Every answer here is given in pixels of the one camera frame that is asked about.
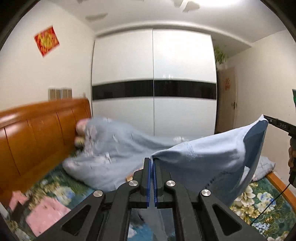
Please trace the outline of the person right hand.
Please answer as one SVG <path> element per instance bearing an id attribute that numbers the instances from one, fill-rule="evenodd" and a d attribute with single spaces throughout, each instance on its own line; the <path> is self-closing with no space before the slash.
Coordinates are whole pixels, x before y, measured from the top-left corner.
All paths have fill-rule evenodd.
<path id="1" fill-rule="evenodd" d="M 292 146 L 290 146 L 288 149 L 288 154 L 289 154 L 288 166 L 289 166 L 289 168 L 293 168 L 294 167 L 294 159 L 296 158 L 296 150 L 294 150 L 292 148 Z"/>

